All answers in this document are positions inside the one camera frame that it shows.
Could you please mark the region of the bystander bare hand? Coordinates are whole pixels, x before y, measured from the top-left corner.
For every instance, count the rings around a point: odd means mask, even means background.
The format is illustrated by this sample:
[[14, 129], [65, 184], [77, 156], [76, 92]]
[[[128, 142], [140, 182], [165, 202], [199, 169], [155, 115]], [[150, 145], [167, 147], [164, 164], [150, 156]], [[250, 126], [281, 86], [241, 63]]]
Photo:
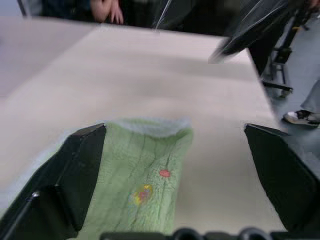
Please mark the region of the bystander bare hand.
[[98, 23], [103, 23], [108, 18], [111, 23], [124, 23], [119, 0], [90, 0], [90, 8], [94, 20]]

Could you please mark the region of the bystander dark clothing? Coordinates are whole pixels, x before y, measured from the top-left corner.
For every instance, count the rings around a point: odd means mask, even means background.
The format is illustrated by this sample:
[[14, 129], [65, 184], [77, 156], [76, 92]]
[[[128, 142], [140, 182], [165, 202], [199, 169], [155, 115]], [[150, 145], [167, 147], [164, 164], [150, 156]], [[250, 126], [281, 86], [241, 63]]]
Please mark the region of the bystander dark clothing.
[[221, 36], [248, 0], [119, 0], [123, 24], [97, 22], [90, 0], [41, 0], [44, 17]]

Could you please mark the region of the grey trouser leg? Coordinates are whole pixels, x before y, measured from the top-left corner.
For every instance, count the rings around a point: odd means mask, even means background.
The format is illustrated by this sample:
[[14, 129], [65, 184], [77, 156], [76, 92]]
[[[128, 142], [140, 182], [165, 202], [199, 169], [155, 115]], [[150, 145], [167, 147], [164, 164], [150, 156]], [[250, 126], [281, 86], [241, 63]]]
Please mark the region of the grey trouser leg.
[[300, 106], [303, 110], [320, 115], [320, 78], [315, 82], [308, 96]]

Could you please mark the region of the black wheeled stand frame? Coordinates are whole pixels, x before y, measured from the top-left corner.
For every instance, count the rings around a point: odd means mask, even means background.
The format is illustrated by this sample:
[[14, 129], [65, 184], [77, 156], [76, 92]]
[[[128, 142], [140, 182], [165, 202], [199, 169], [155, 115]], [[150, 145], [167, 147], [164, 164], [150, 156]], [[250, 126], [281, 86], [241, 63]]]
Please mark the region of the black wheeled stand frame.
[[278, 90], [280, 98], [286, 98], [293, 92], [287, 62], [293, 52], [291, 45], [297, 33], [300, 30], [309, 30], [306, 24], [313, 11], [310, 2], [310, 0], [302, 0], [302, 3], [295, 10], [289, 20], [289, 26], [284, 31], [285, 37], [280, 46], [274, 47], [271, 51], [266, 72], [261, 79], [264, 87]]

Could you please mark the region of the white and black sneaker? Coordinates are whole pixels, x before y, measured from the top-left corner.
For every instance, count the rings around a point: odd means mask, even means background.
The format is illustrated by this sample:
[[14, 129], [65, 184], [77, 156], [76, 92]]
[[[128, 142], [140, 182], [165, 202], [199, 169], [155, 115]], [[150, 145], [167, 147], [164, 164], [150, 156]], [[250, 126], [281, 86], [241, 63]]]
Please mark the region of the white and black sneaker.
[[307, 110], [290, 111], [283, 115], [283, 119], [294, 125], [320, 126], [320, 113]]

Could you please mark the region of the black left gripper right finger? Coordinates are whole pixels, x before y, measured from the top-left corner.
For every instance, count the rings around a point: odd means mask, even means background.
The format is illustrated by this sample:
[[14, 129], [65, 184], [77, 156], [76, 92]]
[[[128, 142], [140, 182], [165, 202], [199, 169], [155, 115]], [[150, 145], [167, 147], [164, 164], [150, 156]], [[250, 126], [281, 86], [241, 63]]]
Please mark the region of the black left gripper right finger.
[[278, 129], [247, 123], [244, 133], [260, 183], [284, 227], [320, 232], [320, 158]]

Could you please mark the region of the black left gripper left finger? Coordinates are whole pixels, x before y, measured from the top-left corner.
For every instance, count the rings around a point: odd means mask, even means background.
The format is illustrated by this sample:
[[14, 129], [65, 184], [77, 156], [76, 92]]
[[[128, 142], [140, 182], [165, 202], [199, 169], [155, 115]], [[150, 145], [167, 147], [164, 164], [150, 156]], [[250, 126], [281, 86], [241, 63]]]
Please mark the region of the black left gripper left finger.
[[67, 240], [84, 225], [96, 187], [107, 128], [69, 135], [29, 178], [0, 219], [0, 240]]

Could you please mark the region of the green towel with cartoon print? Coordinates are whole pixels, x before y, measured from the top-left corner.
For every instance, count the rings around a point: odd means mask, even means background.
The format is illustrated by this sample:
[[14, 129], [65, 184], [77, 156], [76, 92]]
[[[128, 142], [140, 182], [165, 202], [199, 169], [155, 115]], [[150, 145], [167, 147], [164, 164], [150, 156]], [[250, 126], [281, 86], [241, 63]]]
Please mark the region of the green towel with cartoon print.
[[173, 230], [183, 161], [193, 140], [186, 118], [107, 121], [97, 183], [78, 236]]

